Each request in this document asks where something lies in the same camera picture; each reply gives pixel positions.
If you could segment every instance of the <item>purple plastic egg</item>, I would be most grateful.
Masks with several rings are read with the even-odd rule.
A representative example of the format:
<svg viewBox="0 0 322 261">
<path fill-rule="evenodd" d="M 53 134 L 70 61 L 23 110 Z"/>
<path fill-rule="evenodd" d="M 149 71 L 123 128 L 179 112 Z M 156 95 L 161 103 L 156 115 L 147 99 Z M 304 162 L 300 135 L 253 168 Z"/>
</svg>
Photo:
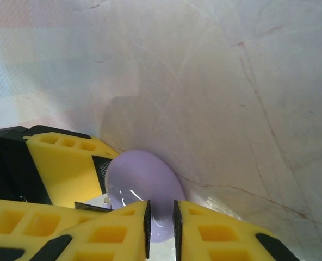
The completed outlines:
<svg viewBox="0 0 322 261">
<path fill-rule="evenodd" d="M 152 242 L 173 237 L 173 203 L 185 197 L 179 180 L 162 160 L 146 151 L 127 151 L 112 160 L 105 182 L 113 209 L 151 201 Z"/>
</svg>

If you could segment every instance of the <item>purple egg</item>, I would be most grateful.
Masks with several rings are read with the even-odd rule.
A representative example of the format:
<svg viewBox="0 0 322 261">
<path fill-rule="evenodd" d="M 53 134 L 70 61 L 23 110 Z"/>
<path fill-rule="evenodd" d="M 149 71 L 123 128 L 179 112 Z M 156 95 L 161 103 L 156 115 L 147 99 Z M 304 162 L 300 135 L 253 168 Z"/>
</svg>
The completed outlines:
<svg viewBox="0 0 322 261">
<path fill-rule="evenodd" d="M 127 151 L 110 163 L 106 190 L 113 209 L 136 201 L 151 201 L 151 241 L 173 237 L 174 200 L 185 200 L 182 186 L 173 171 L 153 154 Z"/>
</svg>

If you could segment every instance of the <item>white marble surface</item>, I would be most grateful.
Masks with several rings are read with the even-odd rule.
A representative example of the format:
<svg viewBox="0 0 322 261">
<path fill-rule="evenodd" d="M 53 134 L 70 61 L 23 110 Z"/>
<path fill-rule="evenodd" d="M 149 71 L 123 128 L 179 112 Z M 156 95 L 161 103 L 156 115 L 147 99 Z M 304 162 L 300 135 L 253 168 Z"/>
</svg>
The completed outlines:
<svg viewBox="0 0 322 261">
<path fill-rule="evenodd" d="M 0 127 L 51 124 L 153 152 L 188 199 L 322 261 L 322 0 L 63 3 L 76 25 L 44 36 L 75 50 L 75 66 L 54 73 L 74 84 L 43 88 L 24 69 L 26 120 L 3 109 Z M 153 246 L 151 260 L 173 260 L 172 248 Z"/>
</svg>

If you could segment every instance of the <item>lavender oval object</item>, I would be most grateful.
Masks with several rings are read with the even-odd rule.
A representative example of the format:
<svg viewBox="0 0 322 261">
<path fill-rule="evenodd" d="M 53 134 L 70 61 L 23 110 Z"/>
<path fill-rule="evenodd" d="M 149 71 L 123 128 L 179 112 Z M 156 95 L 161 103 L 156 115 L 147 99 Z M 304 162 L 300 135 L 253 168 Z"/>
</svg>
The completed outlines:
<svg viewBox="0 0 322 261">
<path fill-rule="evenodd" d="M 173 171 L 158 157 L 140 150 L 119 155 L 108 167 L 106 190 L 113 209 L 150 200 L 151 241 L 163 242 L 173 237 L 173 202 L 185 197 Z"/>
</svg>

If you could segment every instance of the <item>black rubber edge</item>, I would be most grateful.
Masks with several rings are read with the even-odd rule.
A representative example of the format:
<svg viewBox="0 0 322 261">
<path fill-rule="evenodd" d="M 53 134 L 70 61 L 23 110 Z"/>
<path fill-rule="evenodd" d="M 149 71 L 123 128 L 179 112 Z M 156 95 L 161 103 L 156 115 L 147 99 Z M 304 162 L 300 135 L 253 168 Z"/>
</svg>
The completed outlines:
<svg viewBox="0 0 322 261">
<path fill-rule="evenodd" d="M 107 193 L 105 178 L 106 178 L 107 168 L 110 162 L 112 162 L 112 159 L 108 159 L 100 156 L 92 156 L 92 160 L 94 162 L 101 191 L 103 194 L 105 194 Z"/>
<path fill-rule="evenodd" d="M 75 136 L 75 137 L 79 137 L 79 138 L 91 139 L 91 137 L 88 136 L 87 134 L 78 133 L 78 132 L 71 132 L 70 130 L 67 131 L 65 129 L 58 129 L 58 128 L 53 128 L 53 127 L 44 126 L 44 125 L 33 126 L 32 128 L 30 128 L 29 130 L 26 131 L 25 135 L 26 136 L 33 136 L 35 134 L 48 133 L 48 132 L 57 132 L 57 133 Z"/>
<path fill-rule="evenodd" d="M 299 261 L 298 258 L 278 239 L 264 233 L 258 233 L 255 237 L 276 261 Z"/>
<path fill-rule="evenodd" d="M 176 248 L 176 261 L 182 260 L 182 236 L 183 236 L 183 219 L 179 202 L 174 200 L 173 205 L 173 228 Z"/>
<path fill-rule="evenodd" d="M 0 129 L 0 199 L 51 204 L 26 140 L 27 128 Z"/>
<path fill-rule="evenodd" d="M 24 249 L 0 247 L 0 261 L 15 261 L 23 256 Z"/>
<path fill-rule="evenodd" d="M 97 206 L 93 206 L 93 205 L 89 205 L 89 204 L 85 204 L 85 203 L 81 203 L 81 202 L 75 202 L 75 208 L 82 209 L 82 210 L 104 212 L 104 213 L 113 211 L 110 208 L 101 208 L 101 207 L 97 207 Z"/>
<path fill-rule="evenodd" d="M 72 240 L 70 235 L 51 239 L 30 259 L 30 261 L 56 261 Z"/>
<path fill-rule="evenodd" d="M 145 234 L 145 255 L 146 259 L 150 256 L 150 239 L 151 239 L 151 204 L 148 200 L 144 212 L 144 234 Z"/>
</svg>

